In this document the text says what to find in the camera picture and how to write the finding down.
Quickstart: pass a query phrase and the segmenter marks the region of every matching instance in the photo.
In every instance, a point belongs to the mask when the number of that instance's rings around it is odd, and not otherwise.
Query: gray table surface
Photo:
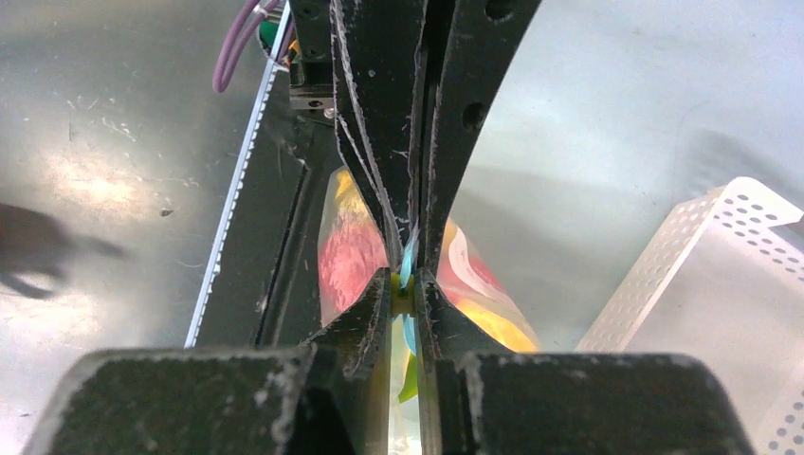
[[[0,0],[4,453],[77,356],[183,344],[265,65],[251,46],[212,93],[240,5]],[[676,202],[741,174],[804,201],[802,8],[543,2],[454,216],[546,349]]]

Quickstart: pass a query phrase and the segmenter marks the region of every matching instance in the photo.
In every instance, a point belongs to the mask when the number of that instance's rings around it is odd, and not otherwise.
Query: white plastic basket
[[[693,355],[760,453],[804,455],[801,217],[745,177],[676,206],[577,350]]]

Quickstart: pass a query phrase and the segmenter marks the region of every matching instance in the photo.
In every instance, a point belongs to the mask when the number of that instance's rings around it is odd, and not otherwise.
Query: colorful candy bag
[[[327,201],[319,237],[321,325],[354,304],[376,270],[388,266],[379,231],[345,169],[333,173]],[[517,305],[452,220],[436,280],[456,308],[503,346],[520,353],[538,349],[536,334]],[[406,341],[411,345],[410,337]]]

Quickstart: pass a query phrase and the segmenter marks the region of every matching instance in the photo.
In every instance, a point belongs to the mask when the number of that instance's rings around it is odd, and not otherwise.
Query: metal table
[[[184,343],[265,68],[211,90],[238,8],[0,1],[4,453],[78,356]]]

